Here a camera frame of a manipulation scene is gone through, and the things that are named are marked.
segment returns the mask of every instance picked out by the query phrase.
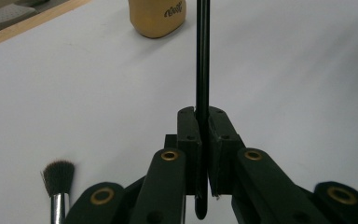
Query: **bottle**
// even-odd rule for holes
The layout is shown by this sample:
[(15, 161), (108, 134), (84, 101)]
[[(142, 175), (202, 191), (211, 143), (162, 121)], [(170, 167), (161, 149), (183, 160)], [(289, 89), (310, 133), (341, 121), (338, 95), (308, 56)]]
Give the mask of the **bottle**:
[(149, 38), (169, 34), (186, 18), (186, 0), (129, 0), (129, 6), (133, 27)]

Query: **silver brush ferrule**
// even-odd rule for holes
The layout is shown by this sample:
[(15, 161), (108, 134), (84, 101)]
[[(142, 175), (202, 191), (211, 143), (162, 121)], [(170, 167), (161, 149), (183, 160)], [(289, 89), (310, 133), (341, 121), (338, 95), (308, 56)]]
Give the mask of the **silver brush ferrule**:
[(69, 211), (69, 195), (56, 194), (51, 197), (51, 224), (63, 224)]

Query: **white surface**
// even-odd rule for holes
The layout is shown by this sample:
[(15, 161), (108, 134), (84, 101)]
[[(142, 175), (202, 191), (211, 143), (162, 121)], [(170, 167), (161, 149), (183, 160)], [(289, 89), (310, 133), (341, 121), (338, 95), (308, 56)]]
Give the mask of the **white surface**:
[[(72, 203), (145, 175), (176, 112), (195, 104), (196, 1), (174, 35), (147, 39), (127, 1), (94, 0), (0, 44), (0, 223), (49, 223), (39, 174), (76, 164)], [(358, 1), (213, 1), (211, 105), (248, 147), (313, 190), (358, 189)], [(236, 223), (230, 197), (197, 221)]]

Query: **black bristles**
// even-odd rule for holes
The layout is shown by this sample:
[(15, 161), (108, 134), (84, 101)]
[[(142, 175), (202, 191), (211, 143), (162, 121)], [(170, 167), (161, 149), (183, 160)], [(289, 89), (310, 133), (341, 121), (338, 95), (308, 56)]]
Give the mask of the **black bristles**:
[(68, 193), (74, 178), (75, 166), (69, 161), (54, 161), (42, 173), (48, 196)]

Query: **makeup brush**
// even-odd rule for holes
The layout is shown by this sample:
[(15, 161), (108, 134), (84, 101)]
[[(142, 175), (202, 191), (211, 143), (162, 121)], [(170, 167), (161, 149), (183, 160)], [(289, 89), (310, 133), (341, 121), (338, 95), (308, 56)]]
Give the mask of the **makeup brush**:
[(63, 224), (69, 210), (69, 191), (75, 166), (69, 161), (54, 161), (43, 171), (48, 196), (51, 198), (51, 224)]

